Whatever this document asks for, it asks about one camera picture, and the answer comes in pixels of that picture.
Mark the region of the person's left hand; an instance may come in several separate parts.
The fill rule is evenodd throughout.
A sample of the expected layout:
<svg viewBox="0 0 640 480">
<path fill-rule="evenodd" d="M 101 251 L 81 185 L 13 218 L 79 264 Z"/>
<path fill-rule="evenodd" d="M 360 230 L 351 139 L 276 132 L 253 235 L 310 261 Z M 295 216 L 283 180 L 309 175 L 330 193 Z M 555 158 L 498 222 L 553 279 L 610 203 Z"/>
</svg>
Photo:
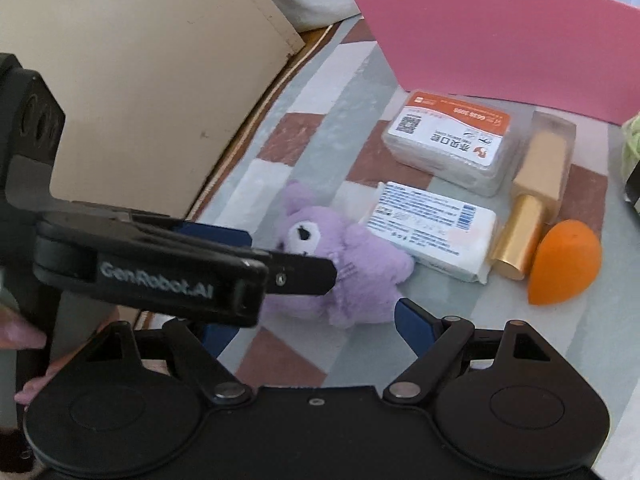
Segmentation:
<svg viewBox="0 0 640 480">
<path fill-rule="evenodd" d="M 46 336 L 41 330 L 30 325 L 12 309 L 6 306 L 1 307 L 2 350 L 39 350 L 43 349 L 45 344 Z M 43 375 L 32 378 L 20 391 L 14 394 L 14 401 L 18 405 L 29 405 L 47 383 L 84 347 L 85 345 L 82 344 L 77 349 L 53 361 Z"/>
</svg>

